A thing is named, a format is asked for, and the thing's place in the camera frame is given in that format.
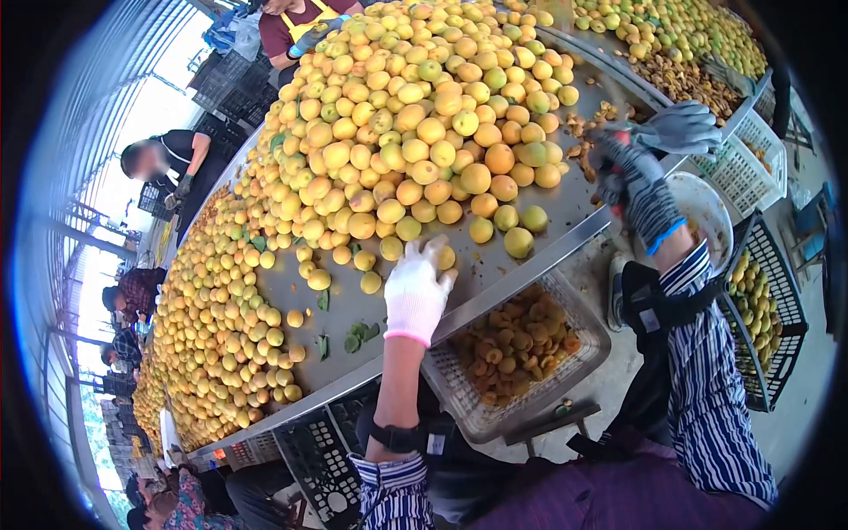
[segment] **black watch strap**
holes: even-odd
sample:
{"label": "black watch strap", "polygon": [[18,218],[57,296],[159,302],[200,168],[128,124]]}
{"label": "black watch strap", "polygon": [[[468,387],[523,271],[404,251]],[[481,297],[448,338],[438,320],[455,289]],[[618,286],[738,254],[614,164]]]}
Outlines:
{"label": "black watch strap", "polygon": [[416,425],[411,429],[404,429],[394,425],[386,425],[379,427],[372,424],[371,436],[377,442],[383,444],[391,453],[411,453],[421,448],[421,438],[424,430],[420,425]]}

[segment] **worker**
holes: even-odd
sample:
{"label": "worker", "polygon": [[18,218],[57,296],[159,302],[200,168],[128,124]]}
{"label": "worker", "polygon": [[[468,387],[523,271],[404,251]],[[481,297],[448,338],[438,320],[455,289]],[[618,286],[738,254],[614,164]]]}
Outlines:
{"label": "worker", "polygon": [[209,135],[180,129],[135,142],[120,154],[125,175],[157,187],[167,209],[179,207],[178,246],[229,161]]}
{"label": "worker", "polygon": [[[198,473],[186,454],[172,445],[170,470],[174,486],[156,494],[143,510],[133,514],[135,528],[206,528],[207,530],[277,530],[291,527],[293,510],[277,505],[274,493],[294,484],[286,464],[278,461],[244,467],[226,478],[226,486],[215,480],[219,470]],[[210,501],[215,499],[214,506]]]}
{"label": "worker", "polygon": [[621,411],[599,442],[576,435],[569,446],[583,458],[561,465],[471,458],[457,429],[434,436],[417,406],[419,370],[456,271],[438,274],[447,237],[409,242],[384,289],[382,384],[359,420],[365,455],[350,456],[364,528],[434,528],[434,512],[472,528],[751,528],[777,501],[733,336],[706,284],[706,240],[690,235],[648,148],[610,131],[592,138],[605,167],[621,168],[599,174],[600,196],[623,206],[658,268],[613,267],[614,318],[633,327],[645,357]]}
{"label": "worker", "polygon": [[[304,54],[312,51],[327,33],[341,29],[345,20],[363,12],[356,0],[253,0],[251,12],[259,9],[259,36],[271,64],[281,71],[280,88],[294,78]],[[327,24],[326,31],[310,31],[321,21]]]}
{"label": "worker", "polygon": [[111,343],[100,347],[100,360],[121,374],[137,377],[142,365],[142,351],[138,348],[138,336],[131,327],[125,327],[114,335]]}
{"label": "worker", "polygon": [[146,321],[156,310],[159,284],[165,281],[166,274],[162,267],[130,269],[118,285],[103,288],[103,305],[110,312],[120,311],[131,324]]}

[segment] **shoe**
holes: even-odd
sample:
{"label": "shoe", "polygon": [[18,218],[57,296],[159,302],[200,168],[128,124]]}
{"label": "shoe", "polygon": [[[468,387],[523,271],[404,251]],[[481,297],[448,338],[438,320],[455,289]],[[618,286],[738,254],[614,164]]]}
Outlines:
{"label": "shoe", "polygon": [[622,318],[622,299],[624,296],[622,292],[622,273],[624,272],[624,265],[627,262],[628,259],[624,256],[624,253],[616,252],[610,263],[610,289],[607,300],[608,304],[606,306],[606,324],[614,332],[620,332],[625,327],[628,327]]}

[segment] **striped sleeve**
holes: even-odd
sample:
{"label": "striped sleeve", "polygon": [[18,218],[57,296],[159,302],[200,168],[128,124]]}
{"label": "striped sleeve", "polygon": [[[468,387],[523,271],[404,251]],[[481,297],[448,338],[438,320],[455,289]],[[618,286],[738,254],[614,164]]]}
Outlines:
{"label": "striped sleeve", "polygon": [[367,530],[435,528],[427,500],[427,466],[414,453],[397,462],[369,462],[349,455],[362,479],[360,514]]}
{"label": "striped sleeve", "polygon": [[[697,293],[709,279],[706,241],[667,271],[666,295]],[[668,337],[672,391],[668,423],[678,461],[698,489],[742,494],[763,508],[778,489],[751,432],[745,387],[734,362],[728,322],[712,305]]]}

